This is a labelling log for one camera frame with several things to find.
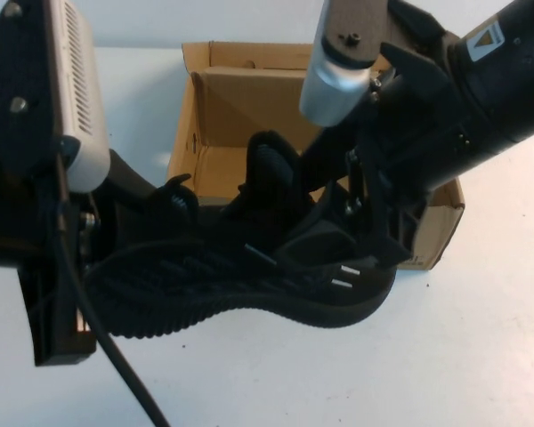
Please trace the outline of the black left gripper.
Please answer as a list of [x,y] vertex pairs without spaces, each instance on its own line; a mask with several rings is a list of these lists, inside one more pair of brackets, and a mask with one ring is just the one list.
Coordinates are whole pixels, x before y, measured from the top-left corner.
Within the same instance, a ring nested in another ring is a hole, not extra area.
[[94,334],[84,329],[67,268],[57,263],[56,221],[64,220],[66,239],[78,273],[108,252],[119,232],[165,232],[160,188],[140,176],[111,149],[108,201],[97,190],[74,195],[59,211],[55,189],[43,192],[28,182],[0,177],[0,267],[17,272],[38,367],[76,365],[97,349]]

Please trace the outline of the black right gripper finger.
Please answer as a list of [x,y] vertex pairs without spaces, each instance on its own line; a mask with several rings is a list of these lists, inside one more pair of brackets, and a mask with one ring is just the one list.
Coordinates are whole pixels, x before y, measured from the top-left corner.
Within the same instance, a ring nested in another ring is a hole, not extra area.
[[292,268],[318,268],[358,263],[362,268],[379,265],[368,241],[331,221],[315,222],[283,244],[283,262]]

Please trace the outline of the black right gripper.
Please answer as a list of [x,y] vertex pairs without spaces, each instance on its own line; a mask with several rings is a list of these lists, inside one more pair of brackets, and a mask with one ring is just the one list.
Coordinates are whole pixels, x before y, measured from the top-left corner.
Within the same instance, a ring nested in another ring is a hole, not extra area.
[[455,36],[405,1],[388,11],[411,42],[382,46],[394,76],[368,118],[324,128],[299,159],[299,193],[351,176],[380,267],[408,260],[433,192],[534,135],[534,1]]

